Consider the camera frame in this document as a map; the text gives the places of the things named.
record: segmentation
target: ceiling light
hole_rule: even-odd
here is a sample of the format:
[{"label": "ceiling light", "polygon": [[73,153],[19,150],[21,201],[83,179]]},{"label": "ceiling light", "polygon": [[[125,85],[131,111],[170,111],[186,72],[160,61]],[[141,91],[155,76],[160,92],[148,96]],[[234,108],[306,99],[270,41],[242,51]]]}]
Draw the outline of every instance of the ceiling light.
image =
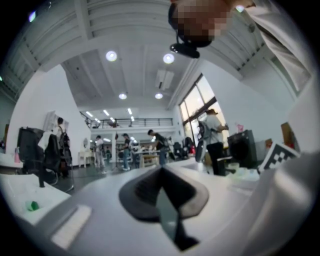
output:
[{"label": "ceiling light", "polygon": [[237,5],[235,8],[239,13],[242,13],[245,9],[242,5]]},{"label": "ceiling light", "polygon": [[36,11],[32,12],[29,15],[29,22],[33,22],[35,18],[36,18]]},{"label": "ceiling light", "polygon": [[117,54],[113,50],[111,50],[106,53],[105,57],[108,61],[114,62],[117,59]]},{"label": "ceiling light", "polygon": [[89,111],[87,111],[86,114],[87,114],[88,116],[90,116],[91,118],[93,117],[93,115],[92,115]]},{"label": "ceiling light", "polygon": [[160,99],[163,98],[163,94],[162,94],[162,93],[157,93],[157,94],[155,95],[155,98],[158,99],[158,100],[160,100]]},{"label": "ceiling light", "polygon": [[127,95],[125,95],[124,93],[119,94],[119,98],[121,100],[125,100],[127,98]]},{"label": "ceiling light", "polygon": [[163,56],[163,61],[164,63],[171,64],[175,61],[175,57],[171,53],[168,53]]}]

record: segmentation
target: black pants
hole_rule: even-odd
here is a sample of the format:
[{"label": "black pants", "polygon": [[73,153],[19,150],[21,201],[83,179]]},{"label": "black pants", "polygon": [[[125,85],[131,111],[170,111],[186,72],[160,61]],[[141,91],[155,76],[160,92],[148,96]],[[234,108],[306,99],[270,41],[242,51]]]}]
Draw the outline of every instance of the black pants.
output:
[{"label": "black pants", "polygon": [[221,142],[217,142],[217,143],[207,145],[206,149],[208,150],[208,153],[211,158],[213,174],[219,175],[219,167],[218,167],[217,159],[222,158],[224,145]]}]

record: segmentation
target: green object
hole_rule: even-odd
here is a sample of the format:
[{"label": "green object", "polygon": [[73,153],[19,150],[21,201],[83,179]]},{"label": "green object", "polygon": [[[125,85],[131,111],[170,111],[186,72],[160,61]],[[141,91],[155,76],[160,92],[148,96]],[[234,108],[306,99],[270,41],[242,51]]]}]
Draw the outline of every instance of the green object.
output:
[{"label": "green object", "polygon": [[39,205],[36,201],[26,201],[25,207],[28,211],[33,212],[39,209]]}]

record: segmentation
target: backpack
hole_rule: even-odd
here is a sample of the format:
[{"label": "backpack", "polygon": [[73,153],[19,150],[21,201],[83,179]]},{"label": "backpack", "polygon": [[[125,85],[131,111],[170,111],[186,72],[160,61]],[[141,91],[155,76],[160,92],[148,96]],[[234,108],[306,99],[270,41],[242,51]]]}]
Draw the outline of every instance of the backpack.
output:
[{"label": "backpack", "polygon": [[59,145],[60,145],[60,148],[61,149],[68,149],[70,147],[70,139],[69,139],[69,136],[66,132],[64,132],[62,130],[62,128],[59,126],[59,128],[61,129],[61,136],[60,136],[60,139],[59,139]]}]

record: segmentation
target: white shirt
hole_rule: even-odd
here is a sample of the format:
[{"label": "white shirt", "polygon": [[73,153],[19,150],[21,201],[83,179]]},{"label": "white shirt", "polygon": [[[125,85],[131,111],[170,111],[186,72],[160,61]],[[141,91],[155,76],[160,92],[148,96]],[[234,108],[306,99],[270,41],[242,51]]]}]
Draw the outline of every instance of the white shirt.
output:
[{"label": "white shirt", "polygon": [[253,2],[256,6],[246,8],[247,13],[281,42],[261,32],[266,45],[282,63],[297,91],[302,90],[311,75],[315,74],[316,67],[306,40],[283,8],[269,0]]},{"label": "white shirt", "polygon": [[95,149],[95,152],[100,152],[100,145],[102,145],[104,142],[103,140],[100,138],[96,141],[96,149]]},{"label": "white shirt", "polygon": [[62,135],[62,133],[65,133],[66,132],[66,128],[63,124],[60,124],[59,126],[56,126],[54,129],[53,129],[53,134],[56,136],[56,139],[58,141],[58,148],[60,149],[60,137]]},{"label": "white shirt", "polygon": [[[208,116],[205,119],[205,123],[208,126],[209,129],[217,130],[218,127],[221,125],[221,122],[219,121],[218,117],[214,114],[208,114]],[[223,142],[224,138],[222,135],[222,132],[212,132],[211,138],[207,140],[207,144],[214,144],[218,142]]]}]

